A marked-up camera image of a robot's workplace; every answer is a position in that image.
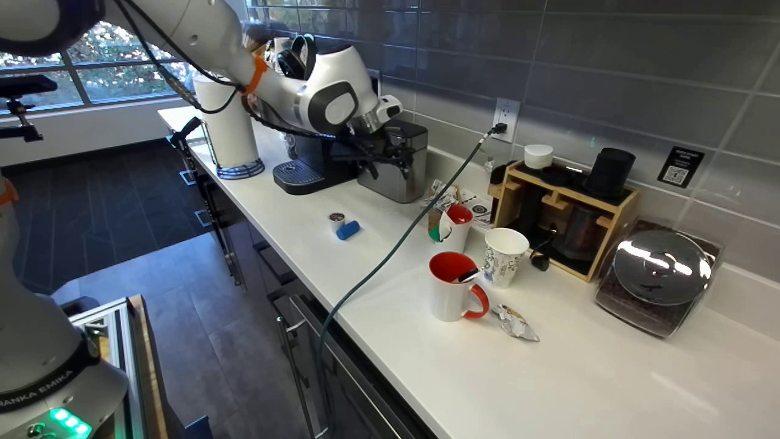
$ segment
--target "mug handle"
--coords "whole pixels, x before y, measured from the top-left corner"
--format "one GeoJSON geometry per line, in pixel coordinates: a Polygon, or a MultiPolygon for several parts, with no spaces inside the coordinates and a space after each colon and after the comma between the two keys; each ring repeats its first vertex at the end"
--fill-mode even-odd
{"type": "Polygon", "coordinates": [[[463,321],[482,321],[490,310],[487,293],[481,285],[471,285],[468,293],[473,293],[481,301],[482,310],[468,310],[463,321]]]}

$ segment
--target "floor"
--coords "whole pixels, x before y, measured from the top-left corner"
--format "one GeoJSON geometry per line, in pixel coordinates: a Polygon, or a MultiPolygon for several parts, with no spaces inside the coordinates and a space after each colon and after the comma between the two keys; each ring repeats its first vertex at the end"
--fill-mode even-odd
{"type": "Polygon", "coordinates": [[[304,422],[264,299],[228,277],[212,234],[66,283],[101,303],[145,296],[168,401],[189,425],[211,418],[218,439],[295,439],[304,422]]]}
{"type": "Polygon", "coordinates": [[[202,234],[165,141],[3,169],[20,190],[16,269],[38,293],[202,234]]]}

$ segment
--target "small blue item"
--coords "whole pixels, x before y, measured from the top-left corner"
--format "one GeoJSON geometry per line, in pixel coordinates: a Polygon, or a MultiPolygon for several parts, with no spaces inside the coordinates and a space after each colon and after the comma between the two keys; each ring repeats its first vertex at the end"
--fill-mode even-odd
{"type": "Polygon", "coordinates": [[[345,225],[340,225],[340,230],[337,230],[337,236],[341,239],[341,241],[346,241],[346,239],[351,239],[356,233],[362,233],[362,222],[345,222],[345,225]]]}

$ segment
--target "coffee cup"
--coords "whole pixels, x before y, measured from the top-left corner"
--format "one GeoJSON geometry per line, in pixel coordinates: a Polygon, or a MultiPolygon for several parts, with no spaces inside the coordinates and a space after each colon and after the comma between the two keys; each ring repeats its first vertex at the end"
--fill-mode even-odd
{"type": "Polygon", "coordinates": [[[471,225],[473,213],[467,206],[449,206],[438,218],[438,241],[434,241],[434,252],[463,252],[471,225]]]}
{"type": "Polygon", "coordinates": [[[490,310],[487,293],[471,282],[479,274],[467,253],[445,252],[430,262],[431,274],[431,310],[445,323],[481,321],[490,310]]]}
{"type": "Polygon", "coordinates": [[[486,233],[486,279],[496,285],[510,285],[525,267],[530,239],[510,228],[486,233]]]}

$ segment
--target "white paper roll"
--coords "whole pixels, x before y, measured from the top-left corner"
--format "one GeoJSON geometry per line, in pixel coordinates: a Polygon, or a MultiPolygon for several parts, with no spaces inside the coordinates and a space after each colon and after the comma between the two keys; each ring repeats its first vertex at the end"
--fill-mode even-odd
{"type": "MultiPolygon", "coordinates": [[[[195,75],[197,103],[207,110],[223,107],[233,94],[234,89],[220,86],[206,75],[195,75]]],[[[224,112],[200,114],[200,119],[207,127],[218,166],[234,169],[258,161],[252,118],[242,106],[242,95],[236,95],[224,112]]]]}

